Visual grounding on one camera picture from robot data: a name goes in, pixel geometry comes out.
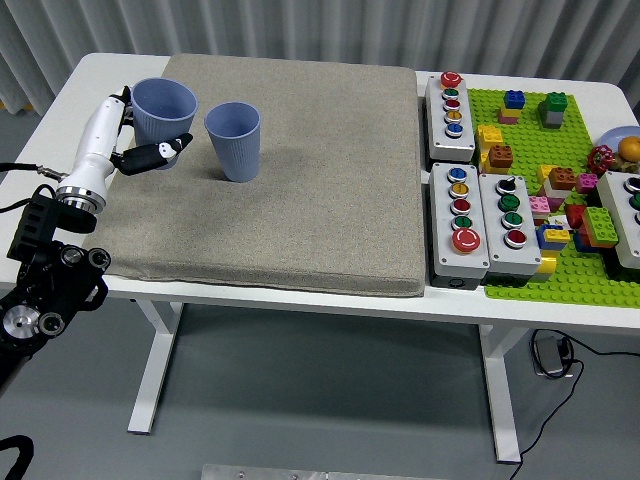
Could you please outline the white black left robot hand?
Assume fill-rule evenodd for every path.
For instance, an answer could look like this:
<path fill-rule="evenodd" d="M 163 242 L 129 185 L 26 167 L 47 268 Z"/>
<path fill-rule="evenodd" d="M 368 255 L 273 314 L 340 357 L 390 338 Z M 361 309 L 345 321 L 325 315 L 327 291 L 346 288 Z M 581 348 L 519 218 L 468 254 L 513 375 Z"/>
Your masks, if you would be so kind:
<path fill-rule="evenodd" d="M 98 213 L 106 206 L 106 181 L 114 171 L 132 176 L 172 167 L 193 140 L 197 109 L 195 94 L 171 79 L 145 79 L 110 95 L 87 121 L 56 199 Z"/>

